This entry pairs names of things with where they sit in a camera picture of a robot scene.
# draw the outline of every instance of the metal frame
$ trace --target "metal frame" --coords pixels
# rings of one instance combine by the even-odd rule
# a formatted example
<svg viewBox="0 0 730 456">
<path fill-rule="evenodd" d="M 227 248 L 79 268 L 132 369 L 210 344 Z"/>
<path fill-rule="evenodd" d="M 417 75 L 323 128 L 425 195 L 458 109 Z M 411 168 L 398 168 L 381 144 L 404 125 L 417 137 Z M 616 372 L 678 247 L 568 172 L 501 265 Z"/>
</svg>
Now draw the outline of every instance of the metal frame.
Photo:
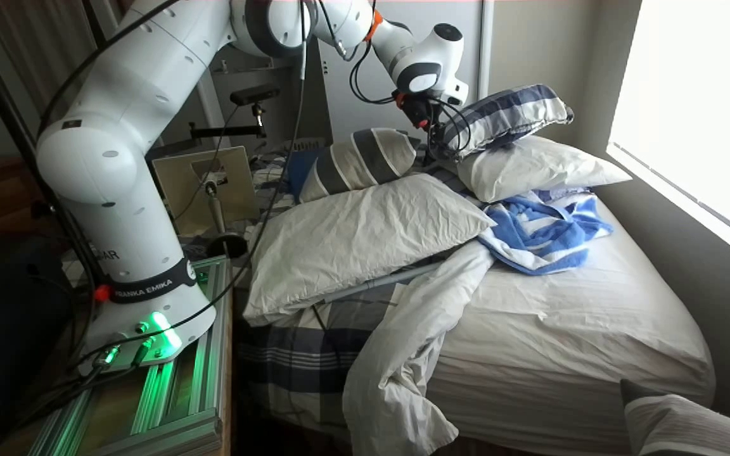
<svg viewBox="0 0 730 456">
<path fill-rule="evenodd" d="M 227 290 L 231 266 L 227 258 L 199 261 L 196 268 L 208 268 L 208 298 Z M 229 432 L 229 417 L 223 409 L 227 384 L 227 331 L 231 324 L 231 300 L 223 298 L 215 305 L 215 324 L 205 333 L 194 352 L 191 370 L 191 407 L 186 419 L 166 422 L 176 401 L 176 372 L 182 370 L 177 361 L 155 366 L 146 372 L 146 385 L 138 396 L 138 410 L 132 432 L 98 448 L 105 456 L 162 456 L 162 455 L 205 455 L 221 447 L 221 433 Z M 38 438 L 33 441 L 30 456 L 67 456 L 76 455 L 87 417 L 95 410 L 99 390 L 87 390 L 65 410 L 56 410 L 44 422 Z"/>
</svg>

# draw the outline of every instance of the pillow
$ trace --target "pillow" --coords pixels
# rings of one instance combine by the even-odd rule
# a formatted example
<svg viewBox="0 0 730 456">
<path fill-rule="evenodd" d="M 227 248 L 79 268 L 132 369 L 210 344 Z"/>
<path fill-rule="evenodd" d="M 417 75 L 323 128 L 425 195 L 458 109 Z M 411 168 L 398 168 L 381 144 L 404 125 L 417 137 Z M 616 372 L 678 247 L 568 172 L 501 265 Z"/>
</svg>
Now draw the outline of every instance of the pillow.
<svg viewBox="0 0 730 456">
<path fill-rule="evenodd" d="M 622 168 L 546 137 L 487 151 L 458 162 L 461 184 L 485 204 L 532 191 L 596 189 L 632 180 Z"/>
<path fill-rule="evenodd" d="M 551 86 L 498 92 L 469 104 L 444 128 L 437 151 L 444 157 L 466 157 L 490 144 L 509 144 L 547 125 L 572 125 L 574 113 Z"/>
<path fill-rule="evenodd" d="M 682 396 L 622 380 L 634 455 L 730 455 L 730 419 Z"/>
<path fill-rule="evenodd" d="M 299 194 L 302 204 L 390 184 L 411 172 L 417 151 L 398 129 L 361 129 L 321 156 Z"/>
<path fill-rule="evenodd" d="M 341 194 L 272 219 L 245 317 L 261 327 L 323 298 L 478 238 L 492 220 L 437 179 Z"/>
</svg>

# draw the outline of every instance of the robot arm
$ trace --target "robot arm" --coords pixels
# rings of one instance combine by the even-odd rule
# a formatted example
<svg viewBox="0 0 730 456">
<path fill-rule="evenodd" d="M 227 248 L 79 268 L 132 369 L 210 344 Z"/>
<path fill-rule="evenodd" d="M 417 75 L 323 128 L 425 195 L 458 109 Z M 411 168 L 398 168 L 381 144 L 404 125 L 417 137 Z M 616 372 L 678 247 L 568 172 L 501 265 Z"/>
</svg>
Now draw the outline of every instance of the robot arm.
<svg viewBox="0 0 730 456">
<path fill-rule="evenodd" d="M 161 5 L 138 0 L 122 25 Z M 177 0 L 125 37 L 35 151 L 44 180 L 81 224 L 110 277 L 87 333 L 85 350 L 101 356 L 89 369 L 169 362 L 210 331 L 215 312 L 182 256 L 146 156 L 227 44 L 293 59 L 311 37 L 341 52 L 370 40 L 398 97 L 466 99 L 455 78 L 460 32 L 440 25 L 413 44 L 407 29 L 374 15 L 369 0 Z"/>
</svg>

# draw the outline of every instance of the white sheet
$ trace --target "white sheet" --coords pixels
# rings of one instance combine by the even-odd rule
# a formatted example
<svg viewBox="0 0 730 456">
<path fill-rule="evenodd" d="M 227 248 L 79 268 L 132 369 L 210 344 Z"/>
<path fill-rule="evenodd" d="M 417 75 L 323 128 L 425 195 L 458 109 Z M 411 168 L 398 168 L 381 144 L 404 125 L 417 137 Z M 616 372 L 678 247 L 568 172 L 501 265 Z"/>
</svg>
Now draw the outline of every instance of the white sheet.
<svg viewBox="0 0 730 456">
<path fill-rule="evenodd" d="M 346 380 L 342 413 L 356 456 L 426 456 L 460 436 L 426 401 L 426 385 L 447 333 L 492 265 L 475 242 L 400 291 Z"/>
<path fill-rule="evenodd" d="M 255 253 L 245 319 L 255 327 L 311 310 L 478 238 L 496 227 L 432 176 L 297 206 L 270 220 Z"/>
<path fill-rule="evenodd" d="M 712 401 L 707 344 L 616 219 L 589 265 L 492 268 L 450 333 L 430 398 L 465 436 L 536 455 L 629 455 L 618 380 Z"/>
</svg>

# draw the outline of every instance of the cable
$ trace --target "cable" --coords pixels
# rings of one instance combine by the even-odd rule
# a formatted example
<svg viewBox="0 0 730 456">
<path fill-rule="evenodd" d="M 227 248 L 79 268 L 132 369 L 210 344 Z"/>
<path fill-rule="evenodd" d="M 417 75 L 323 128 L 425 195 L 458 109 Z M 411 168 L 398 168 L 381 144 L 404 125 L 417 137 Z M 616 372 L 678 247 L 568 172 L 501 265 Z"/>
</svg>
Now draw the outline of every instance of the cable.
<svg viewBox="0 0 730 456">
<path fill-rule="evenodd" d="M 67 287 L 62 287 L 62 284 L 56 284 L 56 281 L 49 281 L 49 280 L 38 277 L 38 272 L 33 275 L 33 281 L 38 281 L 38 284 L 49 284 L 49 287 L 56 287 L 56 290 L 62 290 L 65 294 L 70 294 L 71 305 L 76 303 L 76 300 L 71 298 L 74 290 L 67 290 Z M 74 319 L 74 322 L 71 322 L 71 331 L 70 331 L 70 334 L 71 334 L 71 347 L 70 347 L 67 356 L 74 356 L 74 352 L 81 350 L 81 344 L 85 344 L 85 334 L 87 334 L 89 322 L 93 322 L 93 314 L 95 314 L 95 308 L 89 308 L 89 319 L 87 319 L 87 324 L 85 324 L 81 337 L 76 341 L 76 333 L 79 333 L 79 324 L 76 324 L 76 310 L 71 312 L 71 319 Z M 67 388 L 65 394 L 60 394 L 60 398 L 67 398 L 74 388 L 79 388 L 79 385 L 85 385 L 85 384 L 87 384 L 87 379 L 76 379 L 76 380 L 67 380 L 67 384 L 60 384 L 60 385 L 44 388 L 42 394 L 25 398 L 24 407 L 30 407 L 33 401 L 38 401 L 38 398 L 44 398 L 44 396 L 49 396 L 49 394 L 53 394 L 53 390 L 60 390 L 60 388 Z M 10 426 L 10 429 L 0 436 L 0 447 L 8 441 L 8 436 L 10 436 L 16 429 L 24 429 L 24 426 L 29 426 L 29 424 L 44 419 L 44 417 L 49 413 L 49 410 L 42 413 L 44 409 L 38 409 L 35 413 L 30 413 L 29 422 L 24 422 L 24 424 L 19 424 L 19 426 Z"/>
<path fill-rule="evenodd" d="M 85 5 L 85 14 L 87 14 L 87 24 L 89 24 L 93 39 L 95 39 L 98 48 L 101 48 L 108 44 L 108 37 L 105 37 L 101 25 L 98 24 L 93 0 L 81 0 L 81 5 Z"/>
<path fill-rule="evenodd" d="M 42 419 L 46 419 L 49 413 L 53 413 L 56 409 L 67 407 L 71 398 L 76 398 L 79 394 L 85 394 L 89 385 L 95 384 L 93 379 L 79 380 L 76 385 L 71 385 L 70 390 L 60 394 L 60 398 L 49 401 L 46 407 L 42 407 L 38 410 L 29 413 L 24 422 L 19 422 L 16 426 L 8 426 L 8 432 L 0 436 L 0 447 L 13 436 L 13 432 L 30 426 Z"/>
<path fill-rule="evenodd" d="M 323 322 L 323 317 L 321 317 L 321 312 L 318 312 L 321 305 L 313 308 L 313 314 L 314 314 L 314 319 L 318 319 L 318 324 L 321 324 L 323 341 L 327 341 L 327 343 L 332 344 L 338 370 L 342 370 L 342 350 L 341 350 L 338 343 L 330 337 L 330 331 L 324 327 L 324 322 Z"/>
<path fill-rule="evenodd" d="M 450 116 L 450 122 L 461 122 L 461 129 L 466 129 L 466 137 L 465 139 L 460 139 L 460 151 L 458 153 L 461 153 L 465 148 L 469 148 L 473 144 L 473 128 L 469 128 L 469 120 L 466 120 L 466 115 L 460 109 L 460 108 L 455 108 L 455 104 L 450 104 L 450 103 L 444 103 L 441 104 L 441 113 Z"/>
<path fill-rule="evenodd" d="M 95 290 L 95 277 L 93 277 L 89 268 L 85 268 L 85 275 L 89 277 L 89 280 L 87 280 L 87 281 L 89 281 L 89 298 L 95 298 L 95 291 L 93 291 L 93 290 Z M 93 319 L 95 319 L 95 300 L 89 300 L 89 319 L 87 319 L 87 324 L 85 324 L 85 331 L 81 331 L 81 337 L 71 344 L 70 356 L 74 356 L 74 352 L 81 350 Z M 8 436 L 10 436 L 16 429 L 24 429 L 24 426 L 29 426 L 29 424 L 49 417 L 51 410 L 62 409 L 65 403 L 70 403 L 70 394 L 74 394 L 76 388 L 81 388 L 81 385 L 87 385 L 87 384 L 93 384 L 93 388 L 101 385 L 101 384 L 95 384 L 95 379 L 74 379 L 74 380 L 67 380 L 67 384 L 60 384 L 60 385 L 49 385 L 49 388 L 44 388 L 42 394 L 35 394 L 33 398 L 25 398 L 24 407 L 29 407 L 29 403 L 33 403 L 33 401 L 38 401 L 38 398 L 60 390 L 60 388 L 67 388 L 65 394 L 60 394 L 60 398 L 49 401 L 44 409 L 38 409 L 35 413 L 30 413 L 24 424 L 8 429 L 8 432 L 0 436 L 0 447 L 8 441 Z"/>
<path fill-rule="evenodd" d="M 357 57 L 357 48 L 361 48 L 361 47 L 357 47 L 350 57 L 346 57 L 342 48 L 341 48 L 341 40 L 338 40 L 338 34 L 335 34 L 330 10 L 324 9 L 324 0 L 321 0 L 321 10 L 323 10 L 323 15 L 324 15 L 324 25 L 327 25 L 330 34 L 332 34 L 332 40 L 335 40 L 335 48 L 338 48 L 341 59 L 342 59 L 342 61 L 352 61 L 352 59 Z"/>
<path fill-rule="evenodd" d="M 289 151 L 286 151 L 286 166 L 284 166 L 284 172 L 281 172 L 278 189 L 281 189 L 281 186 L 286 184 L 293 153 L 295 153 L 295 148 L 297 148 L 297 137 L 299 137 L 299 128 L 302 128 L 302 116 L 304 116 L 304 104 L 308 104 L 308 81 L 299 78 L 299 103 L 297 103 L 297 116 L 295 116 L 295 129 L 293 129 L 293 144 L 289 144 Z M 259 252 L 259 244 L 261 244 L 261 238 L 264 238 L 264 232 L 267 232 L 267 227 L 270 227 L 270 220 L 272 220 L 272 211 L 275 211 L 278 195 L 279 195 L 279 194 L 272 194 L 272 199 L 270 199 L 270 206 L 267 206 L 264 219 L 261 219 L 261 228 L 259 228 L 257 242 L 255 242 L 251 252 L 246 253 L 241 268 L 234 275 L 234 280 L 231 280 L 204 310 L 199 310 L 199 312 L 194 312 L 191 317 L 171 324 L 169 331 L 148 333 L 148 334 L 128 337 L 128 341 L 118 341 L 118 343 L 108 343 L 108 344 L 101 344 L 101 347 L 98 347 L 98 350 L 89 350 L 89 352 L 81 356 L 71 369 L 79 369 L 79 366 L 85 366 L 89 358 L 95 358 L 95 356 L 99 356 L 99 352 L 108 352 L 108 350 L 112 350 L 112 347 L 118 347 L 118 344 L 142 343 L 142 341 L 166 334 L 166 333 L 171 333 L 171 331 L 177 331 L 177 327 L 199 319 L 200 314 L 205 314 L 210 308 L 215 308 L 231 290 L 237 290 L 237 284 L 241 281 L 241 277 L 251 268 L 251 258 L 255 258 L 255 253 Z"/>
<path fill-rule="evenodd" d="M 450 144 L 441 144 L 444 142 L 444 129 L 441 129 L 441 125 L 433 128 L 432 137 L 437 137 L 437 144 L 430 148 L 430 153 L 433 157 L 432 168 L 441 166 L 444 161 L 451 161 Z"/>
<path fill-rule="evenodd" d="M 70 324 L 70 356 L 76 352 L 76 334 L 79 334 L 79 324 L 76 324 L 76 291 L 70 287 L 70 281 L 56 281 L 56 280 L 46 280 L 35 265 L 25 266 L 29 277 L 38 284 L 38 287 L 51 287 L 56 290 L 65 303 L 70 305 L 71 312 L 71 324 Z"/>
<path fill-rule="evenodd" d="M 87 317 L 87 322 L 85 322 L 85 331 L 81 331 L 79 343 L 74 344 L 74 350 L 70 350 L 70 356 L 74 356 L 74 352 L 79 352 L 79 350 L 85 347 L 89 324 L 93 324 L 93 319 L 95 319 L 95 314 L 98 314 L 98 303 L 95 303 L 95 284 L 98 284 L 98 280 L 95 280 L 95 275 L 93 275 L 89 268 L 85 268 L 85 275 L 87 275 L 89 317 Z"/>
<path fill-rule="evenodd" d="M 240 109 L 241 109 L 241 108 L 237 108 L 237 109 L 227 116 L 223 128 L 231 128 L 231 120 L 237 116 Z M 199 180 L 194 195 L 188 199 L 188 206 L 186 206 L 177 217 L 172 217 L 176 224 L 180 224 L 180 220 L 191 214 L 191 208 L 194 208 L 196 199 L 204 194 L 204 186 L 205 186 L 205 184 L 208 184 L 208 176 L 204 176 L 204 179 Z"/>
<path fill-rule="evenodd" d="M 347 75 L 347 86 L 362 104 L 390 104 L 394 97 L 369 99 L 362 86 L 361 86 L 361 68 L 362 68 L 366 59 L 370 57 L 370 52 L 374 52 L 374 44 L 369 40 L 366 53 L 356 61 L 356 67 Z"/>
<path fill-rule="evenodd" d="M 112 376 L 99 376 L 98 380 L 93 380 L 93 388 L 99 388 L 99 385 L 108 385 L 108 384 L 129 379 L 129 376 L 134 376 L 134 372 L 139 372 L 139 369 L 122 370 L 122 372 L 112 372 Z M 35 398 L 49 396 L 49 394 L 62 390 L 62 388 L 81 385 L 87 379 L 74 379 L 74 380 L 67 380 L 67 384 L 49 385 L 49 388 L 44 388 Z"/>
<path fill-rule="evenodd" d="M 114 44 L 120 44 L 125 37 L 129 37 L 132 32 L 138 32 L 139 25 L 150 24 L 155 15 L 161 15 L 162 10 L 169 10 L 171 5 L 176 5 L 177 0 L 166 0 L 161 2 L 155 10 L 146 14 L 139 21 L 134 21 L 132 25 L 128 25 L 125 32 L 120 32 L 118 37 L 112 37 L 99 52 L 89 53 L 85 65 L 79 65 L 71 76 L 60 86 L 60 92 L 53 95 L 53 99 L 49 103 L 49 108 L 42 113 L 42 125 L 38 132 L 44 132 L 51 122 L 51 115 L 56 109 L 56 104 L 62 103 L 62 97 L 70 92 L 70 86 L 74 81 L 79 81 L 79 76 L 105 53 L 110 52 Z"/>
</svg>

